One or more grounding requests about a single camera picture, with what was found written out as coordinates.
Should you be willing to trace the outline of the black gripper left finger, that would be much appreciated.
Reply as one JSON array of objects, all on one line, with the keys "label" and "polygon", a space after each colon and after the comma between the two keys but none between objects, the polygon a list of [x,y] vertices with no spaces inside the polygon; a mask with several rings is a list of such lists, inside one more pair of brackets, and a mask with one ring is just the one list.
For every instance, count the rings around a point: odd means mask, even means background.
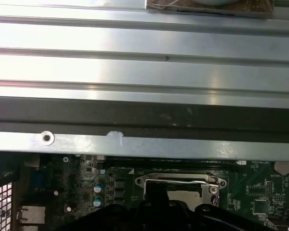
[{"label": "black gripper left finger", "polygon": [[168,231],[169,197],[161,183],[147,185],[145,199],[134,210],[108,205],[71,223],[72,231]]}]

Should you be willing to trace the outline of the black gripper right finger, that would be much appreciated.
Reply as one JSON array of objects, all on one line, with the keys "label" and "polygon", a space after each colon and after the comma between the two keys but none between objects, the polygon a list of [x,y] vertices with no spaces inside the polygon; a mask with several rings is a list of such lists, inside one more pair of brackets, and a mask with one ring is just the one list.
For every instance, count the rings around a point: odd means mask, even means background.
[{"label": "black gripper right finger", "polygon": [[182,201],[170,201],[170,208],[178,212],[175,221],[179,222],[177,231],[271,231],[272,229],[231,213],[222,208],[201,204],[190,210]]}]

